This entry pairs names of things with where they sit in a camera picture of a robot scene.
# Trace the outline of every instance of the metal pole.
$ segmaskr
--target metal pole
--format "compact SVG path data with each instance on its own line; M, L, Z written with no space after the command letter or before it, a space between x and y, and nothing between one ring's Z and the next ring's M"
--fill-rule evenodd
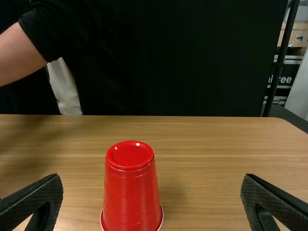
M264 108L264 114L263 114L264 117L269 116L269 114L270 114L269 112L270 112L271 106L272 106L273 101L274 101L277 86L278 86L278 83L279 83L279 77L280 77L281 71L282 71L282 65L284 63L285 55L287 53L287 49L288 49L288 45L289 45L289 41L290 41L290 36L291 36L291 33L292 33L292 29L293 29L297 9L298 9L298 6L299 6L299 2L300 2L300 0L292 0L292 2L291 2L291 9L290 9L288 20L287 20L287 23L286 23L286 26L285 26L285 30L284 30L284 34L283 34L283 38L282 38L282 43L281 43L281 47L280 47L280 51L279 51L279 55L278 55L278 59L277 59L277 63L276 63L277 66L275 68L273 81L270 85L270 91L269 91L268 99L266 101L265 108Z

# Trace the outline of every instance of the wood grain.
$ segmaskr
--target wood grain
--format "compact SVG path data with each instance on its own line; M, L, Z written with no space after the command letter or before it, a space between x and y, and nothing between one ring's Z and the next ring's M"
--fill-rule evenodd
M153 147L162 231L250 230L246 173L308 201L308 135L281 119L239 117L0 115L0 197L57 172L54 230L99 231L105 153L124 140Z

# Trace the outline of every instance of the sleeve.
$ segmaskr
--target sleeve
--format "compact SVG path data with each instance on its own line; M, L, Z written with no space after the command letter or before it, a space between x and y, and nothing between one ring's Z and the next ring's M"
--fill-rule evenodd
M102 26L100 0L32 0L19 24L47 62L83 50Z

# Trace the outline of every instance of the black t-shirt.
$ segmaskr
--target black t-shirt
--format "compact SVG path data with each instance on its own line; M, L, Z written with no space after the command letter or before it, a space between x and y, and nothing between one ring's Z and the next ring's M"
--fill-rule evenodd
M114 0L32 0L19 24L51 62L63 57L85 115L140 115L132 19Z

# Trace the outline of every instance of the white wall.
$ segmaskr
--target white wall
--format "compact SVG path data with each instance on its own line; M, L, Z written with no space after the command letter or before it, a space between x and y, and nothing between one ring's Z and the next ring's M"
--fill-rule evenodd
M285 108L308 121L308 48L296 75Z

